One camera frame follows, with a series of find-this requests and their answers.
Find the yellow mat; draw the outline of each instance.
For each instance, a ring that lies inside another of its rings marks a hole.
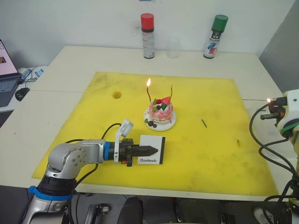
[[[170,95],[177,122],[170,130],[146,127],[143,113],[151,98]],[[113,93],[121,97],[113,98]],[[80,102],[62,126],[33,173],[41,179],[51,149],[70,139],[99,139],[112,123],[125,118],[134,123],[129,138],[140,135],[166,137],[162,165],[100,164],[85,183],[206,193],[274,195],[277,190],[266,161],[249,133],[249,119],[239,91],[231,79],[163,77],[97,72]],[[117,127],[105,139],[114,141]],[[85,166],[78,178],[94,165]]]

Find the robotic arm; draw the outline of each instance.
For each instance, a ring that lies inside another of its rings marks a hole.
[[[275,127],[280,134],[289,139],[294,151],[299,155],[299,89],[287,91],[283,97],[267,99],[270,114],[261,115],[261,119],[276,119]],[[293,175],[293,198],[289,199],[289,208],[283,210],[280,224],[299,223],[299,160],[296,167],[297,175]]]
[[[31,186],[28,190],[33,196],[19,223],[30,224],[38,212],[64,211],[78,184],[76,177],[86,164],[114,160],[131,167],[133,156],[150,156],[158,152],[151,146],[134,145],[132,139],[119,139],[120,136],[126,137],[132,127],[133,124],[125,120],[116,133],[115,142],[82,140],[56,146],[49,155],[49,163],[38,187]]]

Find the green spray can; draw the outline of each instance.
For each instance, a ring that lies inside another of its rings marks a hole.
[[[209,38],[208,44],[204,52],[205,58],[214,58],[214,54],[217,51],[218,44],[221,39],[221,35],[225,29],[227,22],[228,22],[228,17],[226,15],[215,16],[212,29],[211,29],[211,36]]]

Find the black mouse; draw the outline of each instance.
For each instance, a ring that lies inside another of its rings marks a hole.
[[[21,88],[18,91],[15,92],[14,96],[17,100],[21,101],[24,96],[29,92],[29,88]]]

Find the spray can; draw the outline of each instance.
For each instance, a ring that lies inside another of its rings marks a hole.
[[[221,39],[221,35],[225,29],[227,22],[228,22],[228,17],[226,15],[215,16],[212,29],[211,29],[211,37],[209,38],[208,44],[204,52],[205,58],[214,58],[214,54],[217,51],[218,44]]]
[[[154,15],[151,13],[144,13],[141,15],[141,31],[142,31],[142,45],[143,57],[153,58],[155,56],[154,49]]]

